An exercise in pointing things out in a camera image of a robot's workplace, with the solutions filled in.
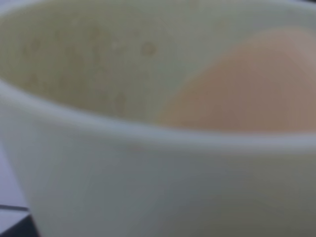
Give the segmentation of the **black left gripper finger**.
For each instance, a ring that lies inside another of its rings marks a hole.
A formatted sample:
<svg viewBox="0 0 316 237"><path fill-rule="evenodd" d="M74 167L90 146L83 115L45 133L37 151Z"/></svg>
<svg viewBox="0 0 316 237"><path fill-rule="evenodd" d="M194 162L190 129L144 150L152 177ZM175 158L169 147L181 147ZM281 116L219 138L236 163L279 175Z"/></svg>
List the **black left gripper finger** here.
<svg viewBox="0 0 316 237"><path fill-rule="evenodd" d="M29 215L17 224L4 231L1 237L40 237L34 225L32 217Z"/></svg>

